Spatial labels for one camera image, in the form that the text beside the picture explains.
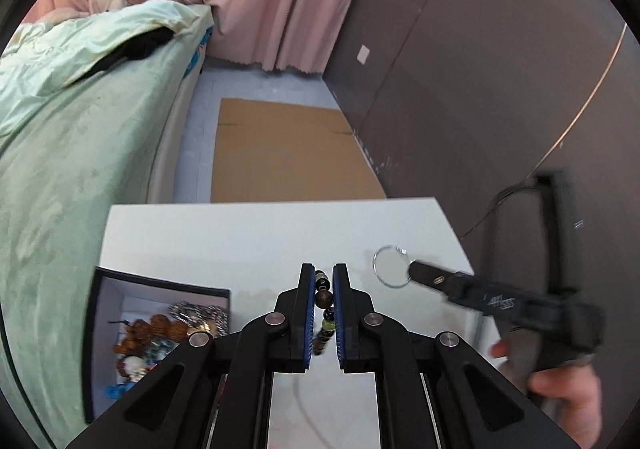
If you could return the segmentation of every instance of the gray wall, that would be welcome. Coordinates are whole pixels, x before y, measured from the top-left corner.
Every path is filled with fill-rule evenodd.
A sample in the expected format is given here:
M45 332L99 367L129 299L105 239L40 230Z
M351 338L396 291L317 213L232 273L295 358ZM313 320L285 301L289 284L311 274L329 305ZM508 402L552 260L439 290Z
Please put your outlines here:
M535 166L599 79L623 21L608 0L354 0L324 79L389 197L435 196L463 235L492 196ZM370 49L364 65L360 46ZM607 312L596 359L612 440L640 395L640 46L609 76L546 163L574 181L584 298ZM503 206L499 279L542 289L530 197ZM479 269L482 227L463 247Z

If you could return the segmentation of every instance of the storage box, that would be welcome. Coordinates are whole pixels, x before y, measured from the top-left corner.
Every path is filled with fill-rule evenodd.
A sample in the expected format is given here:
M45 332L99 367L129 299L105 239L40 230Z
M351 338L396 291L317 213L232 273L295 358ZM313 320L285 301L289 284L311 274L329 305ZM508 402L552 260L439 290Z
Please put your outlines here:
M230 311L228 289L204 288L162 281L96 267L87 304L82 345L82 401L90 423L116 402L105 393L108 385L120 384L118 355L113 346L126 333L120 321L149 321L154 314L168 314L168 307L186 301L215 305Z

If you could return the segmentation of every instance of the cardboard sheet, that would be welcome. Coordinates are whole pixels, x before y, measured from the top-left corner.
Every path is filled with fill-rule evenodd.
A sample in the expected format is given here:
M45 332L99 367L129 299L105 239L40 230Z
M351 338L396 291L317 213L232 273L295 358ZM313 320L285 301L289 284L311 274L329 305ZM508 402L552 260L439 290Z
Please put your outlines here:
M385 198L338 110L223 99L211 201Z

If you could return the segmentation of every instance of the electrical outlet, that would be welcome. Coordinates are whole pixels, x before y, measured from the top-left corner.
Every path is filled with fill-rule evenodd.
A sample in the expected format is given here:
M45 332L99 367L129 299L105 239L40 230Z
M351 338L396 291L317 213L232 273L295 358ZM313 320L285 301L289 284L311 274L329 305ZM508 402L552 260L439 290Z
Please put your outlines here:
M366 46L362 45L356 59L360 64L364 64L367 61L367 57L369 57L369 49Z

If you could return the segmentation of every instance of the black cloth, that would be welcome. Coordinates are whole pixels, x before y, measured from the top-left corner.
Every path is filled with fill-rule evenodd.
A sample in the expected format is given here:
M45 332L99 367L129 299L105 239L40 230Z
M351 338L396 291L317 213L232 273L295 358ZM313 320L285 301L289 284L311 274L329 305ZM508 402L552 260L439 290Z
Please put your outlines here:
M174 36L170 28L161 26L144 34L139 34L131 39L127 39L113 52L100 59L86 74L78 80L87 79L98 72L110 70L125 61L145 59L149 57L156 48L167 44Z

